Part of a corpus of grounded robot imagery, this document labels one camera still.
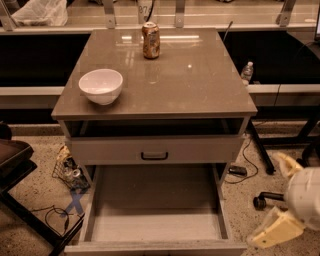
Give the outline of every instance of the caster wheel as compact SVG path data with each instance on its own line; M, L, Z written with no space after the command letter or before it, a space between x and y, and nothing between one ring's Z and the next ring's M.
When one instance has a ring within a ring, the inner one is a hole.
M253 205L256 210L262 211L264 208L266 208L267 202L264 198L255 197L253 199Z

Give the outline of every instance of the concrete floor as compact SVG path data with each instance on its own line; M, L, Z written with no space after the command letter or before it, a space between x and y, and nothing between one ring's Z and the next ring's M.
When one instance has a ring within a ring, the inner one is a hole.
M68 208L72 202L69 188L60 180L52 177L55 160L59 149L64 145L63 134L57 125L30 125L11 126L14 138L28 142L34 149L33 161L38 168L20 182L10 191L28 209L40 209L55 205L62 209ZM299 127L297 124L275 124L262 123L257 126L260 135L273 136L284 134L295 134ZM268 149L268 154L272 156L279 149ZM302 148L281 149L293 158L301 157ZM235 241L246 241L247 236L262 222L268 210L273 205L286 207L283 202L267 201L268 207L265 211L256 211L252 204L252 199L261 191L283 193L287 182L281 176L277 163L274 162L276 172L274 175L267 175L265 166L257 153L256 145L251 141L250 134L246 135L246 140L235 164L247 168L248 174L253 174L255 168L248 163L245 156L258 167L258 174L238 184L224 183L222 186L226 212L228 213L233 239ZM236 177L227 175L226 180L237 181ZM81 199L81 205L85 208L88 193ZM36 212L39 219L44 219L46 211ZM70 226L77 221L78 212L75 208L70 211ZM50 215L49 223L58 231L63 232L65 219L60 216ZM48 255L52 247L39 237L31 228L20 220L6 206L0 203L0 255ZM291 256L319 256L320 236L319 233L306 230L300 237L274 246L268 249L255 249L248 247L243 256L259 255L291 255Z

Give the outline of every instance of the white bag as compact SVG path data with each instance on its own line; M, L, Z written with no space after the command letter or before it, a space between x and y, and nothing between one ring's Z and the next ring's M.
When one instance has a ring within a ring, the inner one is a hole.
M67 0L30 0L12 18L18 26L64 26Z

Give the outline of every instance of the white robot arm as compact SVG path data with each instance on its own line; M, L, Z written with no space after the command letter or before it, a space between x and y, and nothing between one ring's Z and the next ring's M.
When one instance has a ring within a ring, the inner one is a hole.
M303 168L294 159L277 153L280 170L289 179L284 201L288 211L274 207L248 237L250 245L267 248L301 235L305 228L320 230L320 167Z

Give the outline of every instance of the metal post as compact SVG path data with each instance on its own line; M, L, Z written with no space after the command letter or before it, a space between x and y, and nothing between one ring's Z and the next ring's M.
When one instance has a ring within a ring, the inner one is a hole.
M276 23L280 27L286 27L289 24L291 13L296 0L285 0L281 9L280 14L277 17Z
M11 18L10 12L3 0L0 0L0 21L6 31L13 31L17 25Z
M184 26L185 0L176 0L176 28Z
M116 18L114 15L113 0L102 0L104 6L104 12L107 18L107 28L116 27Z

